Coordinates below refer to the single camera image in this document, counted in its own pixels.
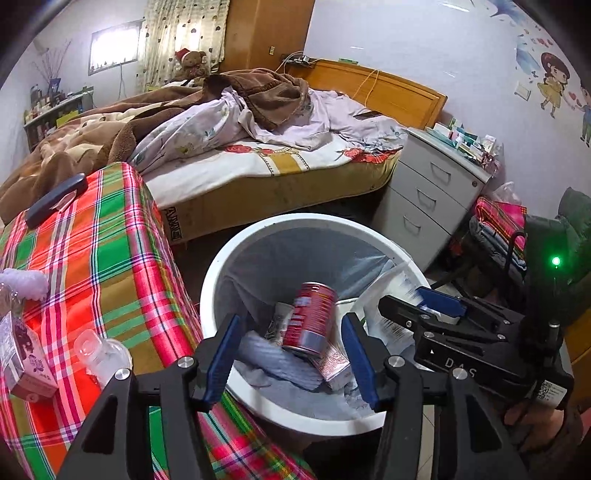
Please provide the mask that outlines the person right hand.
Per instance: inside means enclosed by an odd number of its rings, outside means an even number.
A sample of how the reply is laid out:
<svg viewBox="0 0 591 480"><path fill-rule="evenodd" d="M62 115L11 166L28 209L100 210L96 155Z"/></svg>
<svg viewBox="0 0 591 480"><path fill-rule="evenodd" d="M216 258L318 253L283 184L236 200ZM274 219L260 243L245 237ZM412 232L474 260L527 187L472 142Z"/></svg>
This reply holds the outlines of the person right hand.
<svg viewBox="0 0 591 480"><path fill-rule="evenodd" d="M504 415L507 428L526 429L525 437L517 441L520 454L570 454L583 440L585 427L579 412L572 407L564 410L522 402Z"/></svg>

